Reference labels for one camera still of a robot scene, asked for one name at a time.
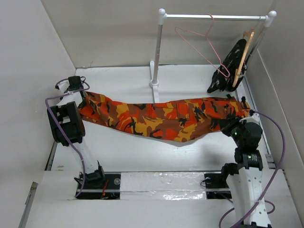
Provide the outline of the orange camouflage trousers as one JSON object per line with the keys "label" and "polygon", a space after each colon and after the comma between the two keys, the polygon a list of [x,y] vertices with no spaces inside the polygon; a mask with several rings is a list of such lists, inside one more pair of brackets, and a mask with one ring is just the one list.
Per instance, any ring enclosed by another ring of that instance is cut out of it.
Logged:
{"label": "orange camouflage trousers", "polygon": [[131,104],[86,92],[79,106],[82,119],[125,133],[185,143],[221,129],[235,117],[248,117],[245,99],[203,97],[165,103]]}

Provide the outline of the pink wire hanger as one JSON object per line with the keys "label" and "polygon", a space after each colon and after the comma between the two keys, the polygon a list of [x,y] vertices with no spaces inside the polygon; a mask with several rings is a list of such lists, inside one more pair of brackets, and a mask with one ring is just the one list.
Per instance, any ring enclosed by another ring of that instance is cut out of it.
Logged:
{"label": "pink wire hanger", "polygon": [[[182,38],[193,50],[195,50],[202,58],[204,58],[210,65],[212,65],[216,71],[220,74],[222,74],[225,78],[229,78],[230,77],[230,72],[229,70],[227,69],[226,66],[223,65],[222,61],[221,61],[221,58],[220,56],[218,55],[216,49],[213,47],[210,39],[209,39],[209,33],[214,25],[214,17],[211,15],[211,14],[208,14],[208,17],[209,19],[211,19],[211,24],[207,30],[207,32],[205,34],[200,34],[200,33],[197,33],[197,32],[194,32],[194,31],[191,31],[191,30],[187,30],[187,29],[183,29],[181,27],[175,27],[174,31],[175,33],[180,37]],[[194,45],[192,45],[182,34],[182,33],[191,33],[193,35],[197,35],[201,38],[203,38],[204,41],[206,41],[206,43],[208,43],[209,47],[208,48],[199,48],[197,49]],[[217,58],[217,63],[218,63],[218,68],[216,68],[216,65],[213,64],[212,61],[210,61],[206,56],[204,56],[204,51],[209,51],[209,52],[213,52],[213,55],[216,56]]]}

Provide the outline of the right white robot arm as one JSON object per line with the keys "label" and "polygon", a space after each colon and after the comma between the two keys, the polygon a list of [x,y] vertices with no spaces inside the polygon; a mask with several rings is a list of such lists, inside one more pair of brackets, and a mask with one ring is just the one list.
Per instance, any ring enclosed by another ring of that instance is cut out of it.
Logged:
{"label": "right white robot arm", "polygon": [[221,131],[232,137],[235,144],[235,162],[226,163],[219,181],[229,187],[236,214],[242,220],[237,228],[270,228],[271,222],[262,195],[263,162],[258,144],[262,128],[255,122],[228,120]]}

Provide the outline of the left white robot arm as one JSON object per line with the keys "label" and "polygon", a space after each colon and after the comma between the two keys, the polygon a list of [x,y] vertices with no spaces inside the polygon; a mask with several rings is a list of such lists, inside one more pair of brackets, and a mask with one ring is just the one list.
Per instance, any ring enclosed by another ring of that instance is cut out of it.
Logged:
{"label": "left white robot arm", "polygon": [[47,115],[55,142],[68,147],[82,168],[75,181],[81,189],[100,189],[106,184],[104,170],[85,143],[85,127],[79,109],[86,104],[84,77],[71,76],[56,83],[62,95],[45,99]]}

